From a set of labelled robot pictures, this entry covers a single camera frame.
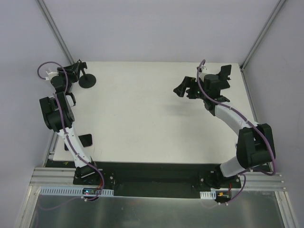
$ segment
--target white wall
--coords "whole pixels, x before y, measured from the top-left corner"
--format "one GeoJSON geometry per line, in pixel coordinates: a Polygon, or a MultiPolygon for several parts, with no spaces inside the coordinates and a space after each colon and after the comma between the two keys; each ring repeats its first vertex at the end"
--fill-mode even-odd
{"type": "Polygon", "coordinates": [[[278,0],[45,0],[86,61],[242,63],[278,0]]]}
{"type": "Polygon", "coordinates": [[[258,120],[273,128],[278,170],[304,227],[304,1],[286,3],[245,69],[258,120]]]}
{"type": "Polygon", "coordinates": [[[12,228],[49,137],[39,99],[52,89],[36,69],[67,61],[34,0],[1,1],[0,31],[0,227],[12,228]]]}

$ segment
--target silver metal panel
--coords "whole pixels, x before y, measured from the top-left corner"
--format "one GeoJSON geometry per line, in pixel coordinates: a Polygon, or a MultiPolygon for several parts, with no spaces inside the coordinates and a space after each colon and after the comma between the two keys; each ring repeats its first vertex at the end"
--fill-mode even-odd
{"type": "Polygon", "coordinates": [[[287,192],[275,192],[277,202],[281,211],[283,223],[286,228],[299,228],[298,221],[295,217],[287,192]]]}
{"type": "Polygon", "coordinates": [[[28,228],[30,226],[39,191],[39,186],[29,186],[15,227],[28,228]]]}
{"type": "MultiPolygon", "coordinates": [[[[44,208],[71,197],[40,196],[44,208]]],[[[284,227],[273,192],[243,192],[228,206],[213,200],[104,197],[75,199],[55,210],[38,212],[31,228],[279,228],[284,227]]]]}
{"type": "MultiPolygon", "coordinates": [[[[40,186],[73,186],[75,169],[66,168],[36,168],[30,185],[40,186]]],[[[259,172],[246,173],[246,190],[252,191],[286,191],[286,185],[281,174],[273,177],[259,172]]]]}

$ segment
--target white tabletop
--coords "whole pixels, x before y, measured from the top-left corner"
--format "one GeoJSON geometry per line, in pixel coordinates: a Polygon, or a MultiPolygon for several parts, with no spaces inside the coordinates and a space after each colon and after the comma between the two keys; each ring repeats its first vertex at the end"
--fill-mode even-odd
{"type": "MultiPolygon", "coordinates": [[[[85,152],[94,161],[222,163],[236,155],[237,136],[204,108],[200,99],[180,98],[173,89],[196,76],[198,63],[87,62],[96,76],[90,89],[73,85],[78,135],[92,134],[85,152]]],[[[222,63],[207,63],[217,74],[222,63]]],[[[238,64],[232,64],[231,88],[222,94],[253,120],[238,64]]],[[[55,161],[72,161],[58,140],[55,161]]]]}

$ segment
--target black clamp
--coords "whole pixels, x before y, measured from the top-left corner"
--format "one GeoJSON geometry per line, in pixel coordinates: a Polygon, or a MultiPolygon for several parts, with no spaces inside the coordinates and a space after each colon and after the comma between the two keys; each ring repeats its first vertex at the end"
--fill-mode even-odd
{"type": "MultiPolygon", "coordinates": [[[[96,78],[92,74],[86,74],[87,69],[86,62],[78,60],[76,63],[64,67],[67,73],[68,85],[67,91],[70,91],[72,83],[78,82],[82,88],[91,88],[96,83],[96,78]]],[[[57,68],[58,75],[51,79],[51,84],[55,88],[56,93],[63,92],[66,88],[66,76],[61,67],[57,68]]]]}
{"type": "MultiPolygon", "coordinates": [[[[218,101],[218,102],[229,102],[229,99],[222,96],[220,94],[220,91],[222,89],[230,88],[230,85],[227,80],[230,80],[228,77],[231,73],[231,65],[226,65],[221,67],[221,71],[217,75],[205,75],[204,81],[201,79],[200,84],[202,85],[203,90],[206,92],[206,94],[218,101]]],[[[184,97],[185,92],[187,93],[187,97],[189,99],[202,99],[205,104],[205,108],[213,115],[215,115],[214,110],[216,104],[211,102],[208,98],[204,96],[204,94],[201,92],[199,85],[197,83],[196,78],[194,77],[184,77],[183,82],[176,87],[174,90],[174,93],[177,94],[179,97],[184,97]]]]}

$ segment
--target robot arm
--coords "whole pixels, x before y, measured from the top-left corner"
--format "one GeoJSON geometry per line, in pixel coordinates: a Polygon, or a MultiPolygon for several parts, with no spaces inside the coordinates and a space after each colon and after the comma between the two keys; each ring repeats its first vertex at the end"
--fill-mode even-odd
{"type": "MultiPolygon", "coordinates": [[[[200,83],[209,97],[231,107],[230,101],[220,94],[221,89],[230,88],[227,81],[230,79],[228,78],[230,71],[231,65],[222,66],[217,75],[207,74],[204,76],[203,81],[200,79],[200,83]]],[[[210,187],[218,189],[222,182],[234,178],[238,173],[251,167],[271,162],[266,145],[256,131],[231,109],[207,99],[200,91],[196,78],[186,76],[183,82],[173,91],[179,97],[183,97],[186,92],[189,99],[202,99],[205,108],[212,115],[224,121],[238,136],[236,156],[218,165],[208,176],[205,183],[210,187]]],[[[267,138],[275,156],[271,127],[266,123],[259,124],[254,122],[253,125],[267,138]]]]}
{"type": "Polygon", "coordinates": [[[46,126],[56,132],[64,140],[66,146],[71,152],[76,166],[75,175],[79,178],[87,177],[95,173],[95,170],[88,166],[85,162],[95,167],[96,165],[92,161],[92,158],[87,156],[84,152],[84,147],[74,130],[73,122],[75,119],[66,95],[64,94],[64,92],[59,92],[57,93],[57,98],[62,109],[66,133],[63,129],[60,112],[58,110],[58,104],[54,97],[45,97],[39,100],[43,119],[45,121],[46,126]]]}

